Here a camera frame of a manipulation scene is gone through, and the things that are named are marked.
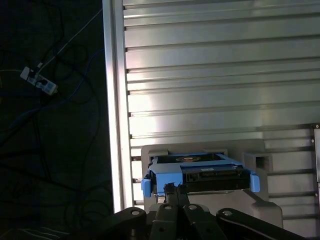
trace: aluminum slat wall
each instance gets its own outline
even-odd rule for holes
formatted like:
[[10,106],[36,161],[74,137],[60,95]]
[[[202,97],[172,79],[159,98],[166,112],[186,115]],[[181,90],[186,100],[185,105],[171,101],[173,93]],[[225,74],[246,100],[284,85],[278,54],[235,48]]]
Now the aluminum slat wall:
[[308,124],[320,122],[320,1],[123,5],[135,204],[142,146],[264,139],[269,197],[284,227],[317,237]]

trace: black cable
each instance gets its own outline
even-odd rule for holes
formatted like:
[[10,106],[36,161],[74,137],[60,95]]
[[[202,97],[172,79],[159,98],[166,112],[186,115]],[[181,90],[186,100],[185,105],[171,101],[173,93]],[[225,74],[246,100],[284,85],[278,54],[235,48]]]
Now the black cable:
[[[80,56],[78,56],[77,50],[80,50],[84,54],[81,54]],[[72,53],[72,56],[73,56],[73,62],[70,64],[73,66],[86,64],[89,59],[89,51],[85,45],[78,44],[78,43],[69,43],[68,47],[64,49],[57,57],[55,57],[55,61],[53,63],[53,68],[52,68],[53,82],[57,83],[57,82],[65,81],[69,79],[72,76],[72,74],[75,72],[73,69],[70,69],[70,71],[65,76],[57,78],[57,72],[59,71],[59,66],[64,64],[64,62],[60,61],[60,59],[63,59],[63,57],[67,56],[70,52]]]
[[54,4],[45,2],[44,0],[41,0],[41,2],[38,2],[38,1],[35,1],[35,0],[30,0],[30,1],[33,2],[33,3],[43,4],[44,5],[45,10],[46,10],[47,15],[48,15],[49,22],[50,22],[51,27],[52,27],[53,35],[55,35],[54,23],[53,23],[53,20],[52,20],[51,15],[50,15],[50,11],[49,11],[47,6],[57,9],[58,13],[59,13],[61,36],[57,41],[54,41],[53,44],[44,52],[43,57],[41,58],[41,61],[40,61],[41,63],[44,63],[46,58],[48,57],[49,53],[51,51],[55,51],[56,48],[58,47],[58,45],[60,44],[60,42],[65,38],[65,26],[64,26],[64,21],[63,21],[63,17],[62,17],[62,10],[58,5],[54,5]]
[[23,58],[25,60],[25,62],[27,63],[27,66],[31,69],[31,63],[30,63],[30,60],[24,56],[23,54],[19,53],[19,52],[16,52],[16,51],[11,51],[11,50],[5,50],[5,49],[0,49],[0,52],[2,52],[3,54],[13,54],[13,55],[17,55],[19,56],[20,58]]

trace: metal bracket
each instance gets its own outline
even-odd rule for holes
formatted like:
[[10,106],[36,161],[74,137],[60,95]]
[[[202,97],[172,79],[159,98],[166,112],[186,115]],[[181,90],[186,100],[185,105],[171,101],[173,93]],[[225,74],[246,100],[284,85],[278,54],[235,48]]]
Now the metal bracket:
[[305,238],[232,208],[216,213],[216,219],[228,239],[304,240]]
[[318,190],[318,202],[320,203],[320,123],[313,124],[312,127],[314,131],[314,139],[312,139],[311,142],[314,144],[315,149],[316,187]]

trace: cable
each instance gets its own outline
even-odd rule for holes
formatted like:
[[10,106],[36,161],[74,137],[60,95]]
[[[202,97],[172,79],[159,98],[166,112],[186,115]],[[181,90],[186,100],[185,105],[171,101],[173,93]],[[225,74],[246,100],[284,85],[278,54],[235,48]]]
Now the cable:
[[43,64],[41,66],[41,68],[39,69],[38,73],[40,73],[46,66],[48,66],[57,57],[57,55],[59,55],[66,48],[66,46],[73,39],[75,39],[101,12],[102,12],[102,9],[100,9],[73,37],[71,37],[69,39],[69,41],[56,53],[55,56],[53,56],[49,61],[47,61],[45,64]]
[[43,57],[41,58],[41,63],[44,63],[48,54],[51,52],[51,50],[55,50],[55,48],[57,47],[57,45],[64,39],[65,37],[65,26],[64,26],[64,22],[63,22],[63,17],[62,17],[62,10],[59,6],[57,5],[54,5],[54,4],[51,4],[51,3],[48,3],[48,2],[45,2],[44,0],[41,0],[41,2],[37,2],[37,1],[34,1],[32,0],[32,2],[34,3],[37,3],[37,4],[43,4],[44,5],[44,8],[47,12],[47,15],[48,15],[48,19],[49,19],[49,22],[50,22],[50,25],[52,27],[52,32],[53,32],[53,38],[55,39],[55,30],[54,30],[54,22],[51,18],[51,14],[50,14],[50,11],[49,9],[47,8],[47,6],[50,6],[52,8],[56,8],[58,10],[58,13],[59,13],[59,21],[60,21],[60,26],[61,26],[61,36],[60,38],[53,42],[53,44],[47,49],[47,51],[44,53]]
[[70,234],[70,233],[64,232],[64,231],[53,230],[53,229],[51,229],[51,228],[49,228],[49,227],[45,227],[45,226],[41,226],[41,228],[42,228],[42,229],[50,230],[50,231],[55,232],[55,233],[58,233],[58,234],[65,234],[65,235],[69,235],[69,234]]
[[2,234],[0,236],[0,239],[2,239],[5,235],[7,235],[9,232],[11,232],[13,230],[13,228],[9,229],[8,231],[6,231],[4,234]]
[[3,69],[3,70],[0,70],[0,73],[4,73],[4,72],[18,72],[18,73],[22,73],[22,70],[18,70],[18,69]]
[[58,238],[58,239],[60,238],[60,237],[59,237],[59,236],[57,236],[57,235],[54,235],[54,234],[51,234],[51,233],[42,232],[42,231],[38,231],[38,230],[35,230],[35,229],[31,229],[31,228],[24,228],[23,230],[37,232],[37,233],[39,233],[39,234],[43,234],[43,235],[48,235],[48,236],[56,237],[56,238]]
[[0,76],[0,89],[2,89],[2,81],[1,81],[1,76]]
[[11,200],[0,200],[0,203],[12,204],[12,205],[22,206],[26,208],[61,208],[61,207],[65,207],[68,204],[67,202],[63,202],[63,203],[57,203],[57,204],[34,205],[34,204],[28,204],[23,202],[15,202]]
[[19,231],[22,231],[28,235],[31,235],[31,236],[34,236],[34,237],[37,237],[37,238],[40,238],[40,239],[46,239],[46,240],[52,240],[51,238],[48,238],[48,237],[45,237],[45,236],[39,236],[39,235],[36,235],[36,234],[33,234],[31,232],[28,232],[27,230],[24,230],[24,229],[18,229]]
[[87,77],[88,73],[89,73],[89,69],[91,67],[91,63],[93,61],[93,59],[100,53],[102,53],[104,51],[104,49],[101,49],[99,51],[97,51],[92,57],[91,59],[89,60],[87,66],[86,66],[86,70],[85,70],[85,74],[82,78],[82,80],[79,82],[79,84],[76,86],[75,90],[73,91],[73,93],[65,100],[61,101],[61,102],[58,102],[56,104],[53,104],[53,105],[48,105],[48,106],[44,106],[44,107],[38,107],[38,108],[34,108],[34,109],[31,109],[29,111],[26,111],[26,112],[23,112],[22,114],[20,114],[9,126],[8,129],[12,129],[15,127],[16,123],[23,117],[29,115],[29,114],[32,114],[34,112],[37,112],[37,111],[41,111],[41,110],[47,110],[47,109],[54,109],[54,108],[57,108],[65,103],[67,103],[70,99],[72,99],[75,94],[77,93],[77,91],[79,90],[81,84],[84,82],[85,78]]

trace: screw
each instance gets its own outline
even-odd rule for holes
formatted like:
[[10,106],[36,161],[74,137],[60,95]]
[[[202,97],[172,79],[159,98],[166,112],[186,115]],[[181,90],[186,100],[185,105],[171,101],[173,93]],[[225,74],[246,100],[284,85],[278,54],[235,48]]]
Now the screw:
[[232,215],[232,212],[230,212],[230,211],[223,211],[223,215],[231,216],[231,215]]
[[131,212],[131,214],[132,214],[132,215],[139,215],[140,212],[139,212],[139,211],[133,211],[133,212]]
[[190,210],[195,210],[195,209],[197,209],[197,206],[195,206],[195,205],[190,205],[190,206],[189,206],[189,209],[190,209]]

